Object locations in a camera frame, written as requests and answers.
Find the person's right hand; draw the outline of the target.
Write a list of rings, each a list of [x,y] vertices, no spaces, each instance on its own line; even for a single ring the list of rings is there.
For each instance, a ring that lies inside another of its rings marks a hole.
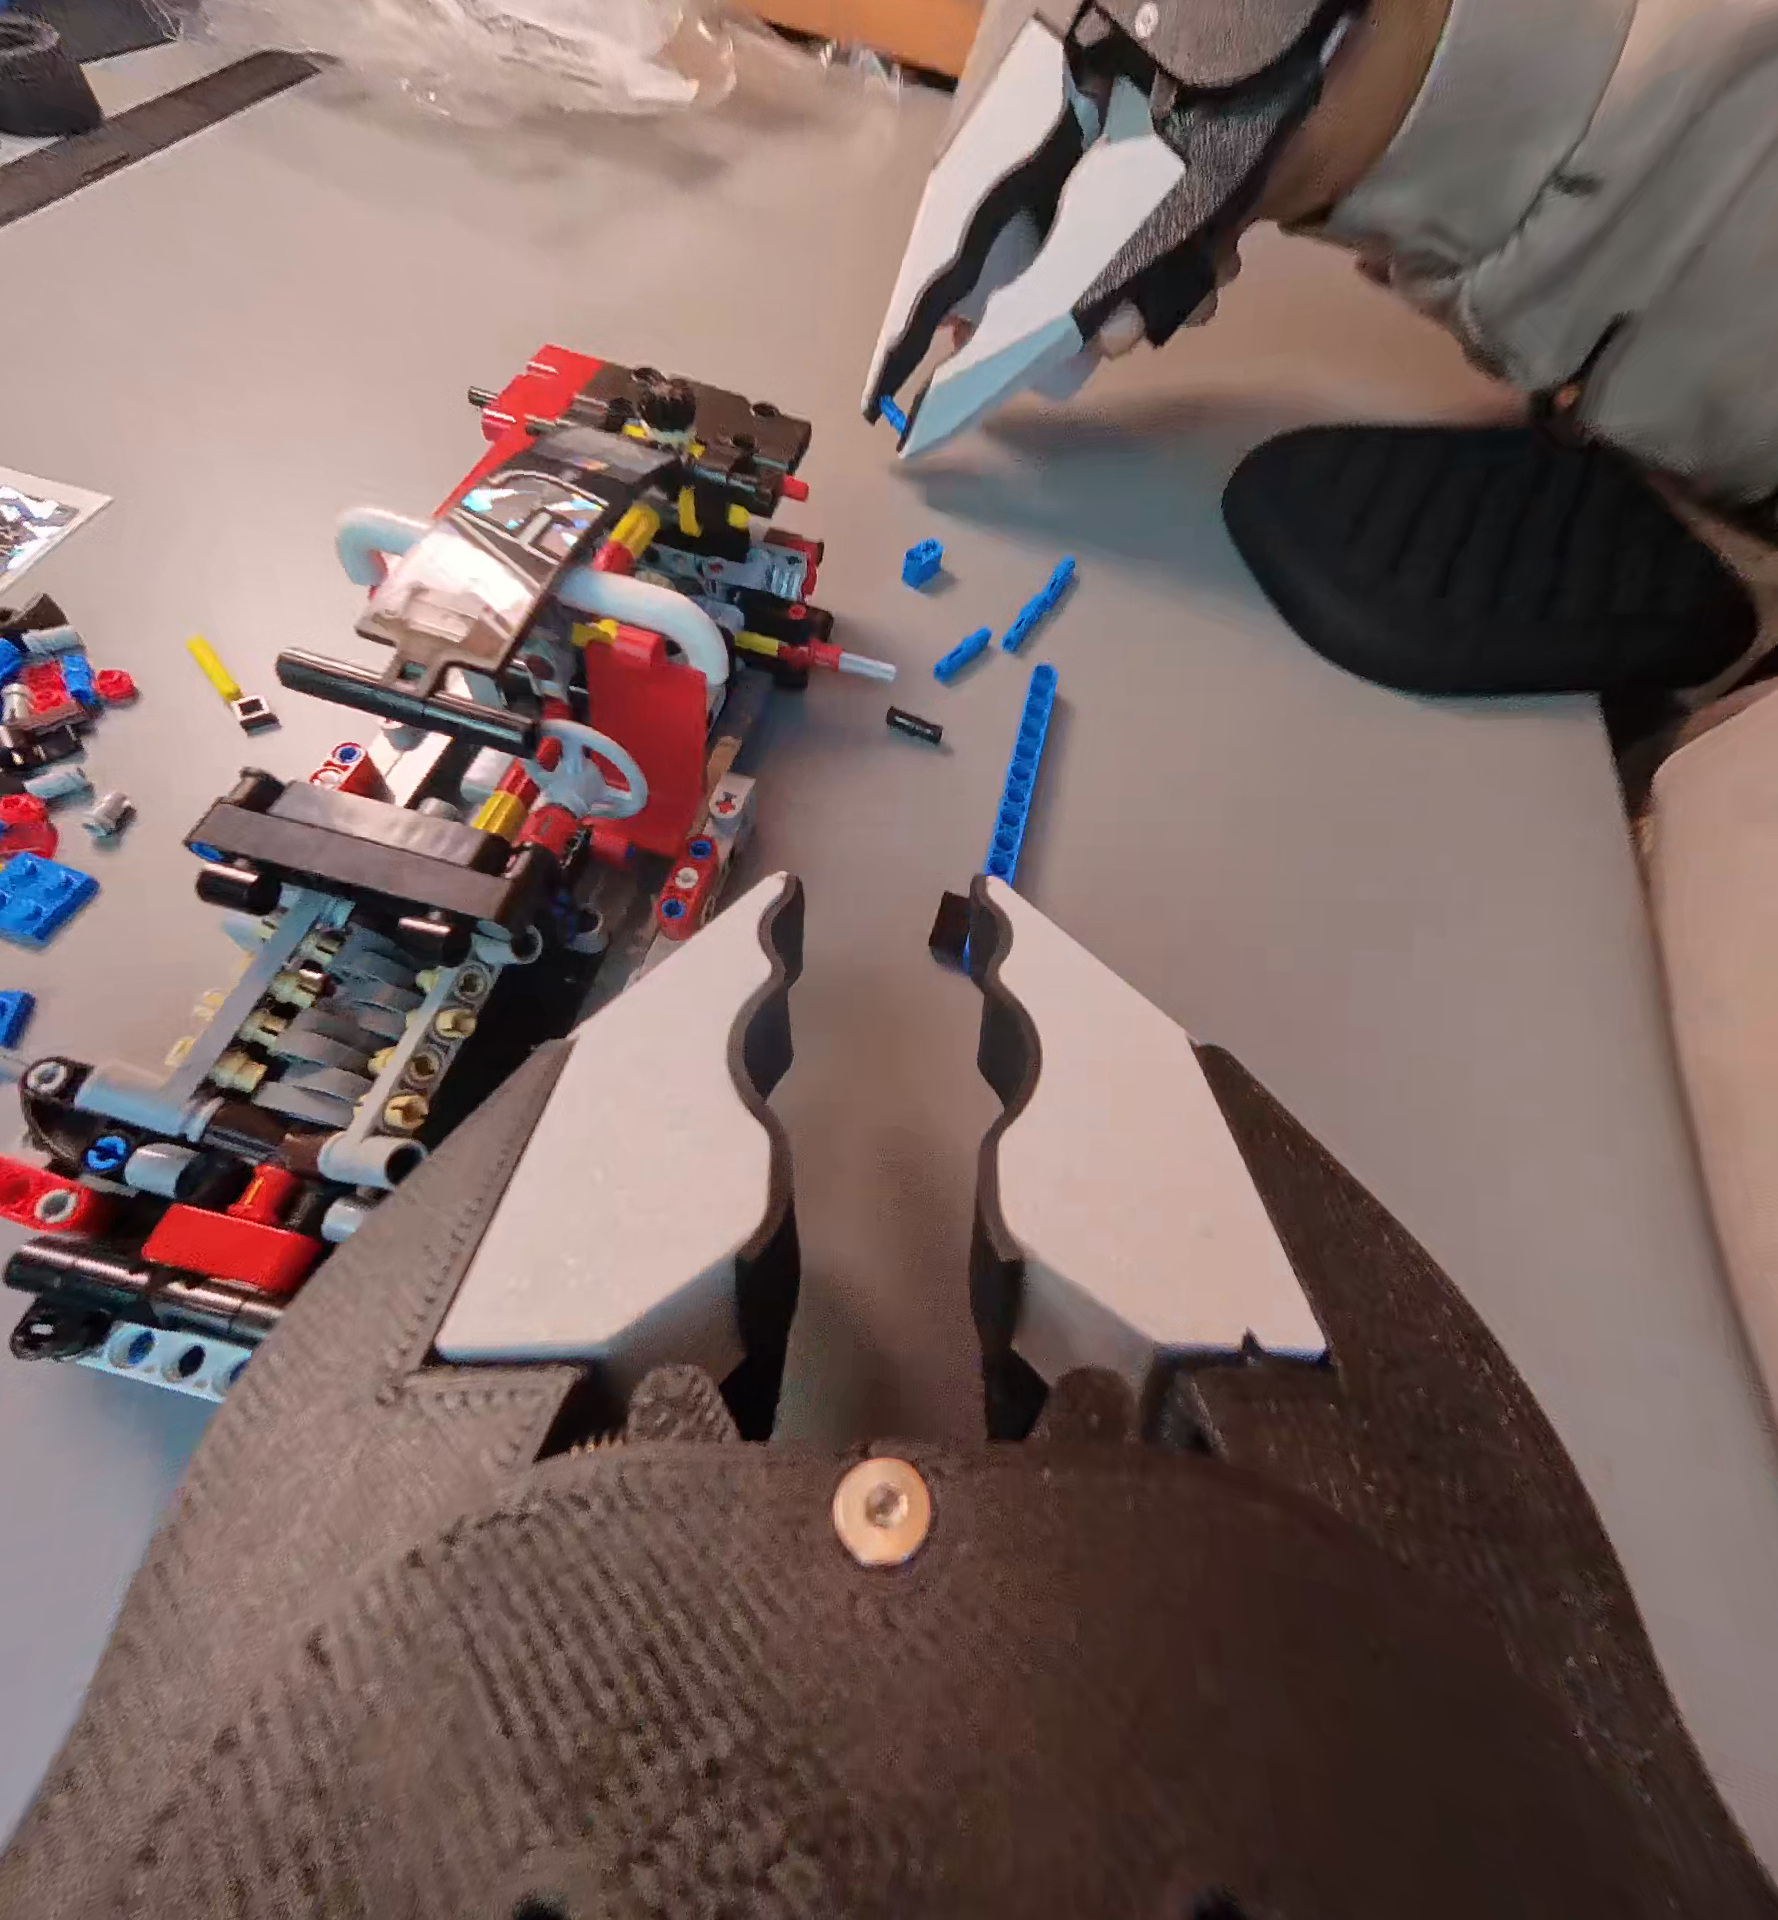
[[[1366,3],[1352,16],[1316,104],[1219,255],[1219,288],[1241,270],[1241,239],[1254,229],[1316,229],[1375,171],[1425,84],[1449,12],[1451,3]]]

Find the lego car chassis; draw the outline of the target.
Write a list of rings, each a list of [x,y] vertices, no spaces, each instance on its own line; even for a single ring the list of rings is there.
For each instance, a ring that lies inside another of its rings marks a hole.
[[[754,841],[776,690],[896,682],[812,592],[812,422],[544,345],[472,389],[485,454],[434,516],[350,510],[376,670],[285,690],[378,727],[244,768],[187,832],[241,946],[161,1069],[20,1046],[0,992],[10,1352],[220,1404],[303,1281],[586,992],[672,959]]]

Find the crumpled clear plastic bags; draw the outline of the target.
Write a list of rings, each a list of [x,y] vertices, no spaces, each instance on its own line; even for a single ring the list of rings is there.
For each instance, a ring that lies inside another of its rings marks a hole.
[[[215,44],[310,54],[463,113],[661,116],[737,86],[723,3],[192,3]]]

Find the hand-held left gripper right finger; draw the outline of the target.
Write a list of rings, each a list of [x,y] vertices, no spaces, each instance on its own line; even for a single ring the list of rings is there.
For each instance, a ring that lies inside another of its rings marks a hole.
[[[1329,1366],[1329,1330],[1189,1030],[1001,878],[972,881],[972,1324],[1019,1440],[1072,1373],[1148,1418],[1196,1366]]]

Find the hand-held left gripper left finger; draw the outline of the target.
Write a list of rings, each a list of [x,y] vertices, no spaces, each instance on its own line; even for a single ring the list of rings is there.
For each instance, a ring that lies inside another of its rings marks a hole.
[[[803,1251],[770,1095],[801,976],[803,881],[769,875],[573,1033],[443,1359],[567,1359],[613,1398],[694,1366],[775,1435]]]

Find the black lego tyre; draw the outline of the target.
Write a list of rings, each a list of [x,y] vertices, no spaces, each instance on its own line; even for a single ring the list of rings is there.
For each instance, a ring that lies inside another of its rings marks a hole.
[[[16,12],[46,21],[75,61],[92,64],[173,44],[202,3],[16,3]]]
[[[99,129],[105,107],[59,28],[40,16],[0,13],[0,133],[59,138]]]

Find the long blue lego beam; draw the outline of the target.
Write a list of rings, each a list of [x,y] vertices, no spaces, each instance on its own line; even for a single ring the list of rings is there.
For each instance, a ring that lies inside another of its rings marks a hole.
[[[1056,692],[1060,670],[1040,662],[1027,675],[1013,748],[1001,771],[1001,792],[981,867],[984,878],[998,878],[1001,882],[1016,882],[1019,878],[1023,842],[1042,774],[1044,740],[1060,698]]]

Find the person's right forearm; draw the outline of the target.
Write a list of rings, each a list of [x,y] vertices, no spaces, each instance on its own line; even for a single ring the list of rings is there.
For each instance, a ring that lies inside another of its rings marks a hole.
[[[1778,540],[1778,3],[1456,3],[1311,236]]]

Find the pile of mixed lego pieces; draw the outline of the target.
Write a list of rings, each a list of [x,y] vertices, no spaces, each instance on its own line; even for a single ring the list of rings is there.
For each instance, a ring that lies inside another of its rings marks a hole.
[[[60,857],[60,823],[80,813],[92,841],[122,836],[132,803],[99,792],[88,748],[114,706],[138,690],[105,667],[46,595],[0,607],[0,939],[49,946],[102,890]]]

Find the long blue lego pin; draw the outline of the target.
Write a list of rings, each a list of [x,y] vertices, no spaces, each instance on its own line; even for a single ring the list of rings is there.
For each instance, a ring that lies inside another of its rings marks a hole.
[[[1052,611],[1060,608],[1066,601],[1069,589],[1073,585],[1078,576],[1078,561],[1073,553],[1066,553],[1060,562],[1053,562],[1052,574],[1044,576],[1044,585],[1040,585],[1016,611],[1016,618],[1008,624],[998,646],[1013,654],[1019,653],[1030,634],[1044,624]]]

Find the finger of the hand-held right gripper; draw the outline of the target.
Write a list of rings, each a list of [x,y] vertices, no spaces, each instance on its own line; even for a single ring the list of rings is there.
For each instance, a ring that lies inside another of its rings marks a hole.
[[[899,400],[935,337],[1040,252],[1089,120],[1072,100],[1069,24],[988,21],[903,247],[863,387]]]
[[[1040,252],[988,295],[967,343],[909,403],[899,454],[933,454],[1016,392],[1078,367],[1089,340],[1073,308],[1180,175],[1184,161],[1154,133],[1101,138],[1078,161]]]

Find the yellow lego axle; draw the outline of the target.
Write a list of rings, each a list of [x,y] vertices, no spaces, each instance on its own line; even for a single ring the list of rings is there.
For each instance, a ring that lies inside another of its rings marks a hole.
[[[235,670],[226,665],[226,657],[215,649],[215,643],[206,634],[192,634],[186,641],[186,649],[197,665],[197,670],[202,672],[206,685],[222,698],[222,703],[229,706],[231,719],[244,734],[258,737],[258,734],[274,734],[281,727],[277,709],[271,709],[271,703],[262,696],[249,692],[238,682]]]

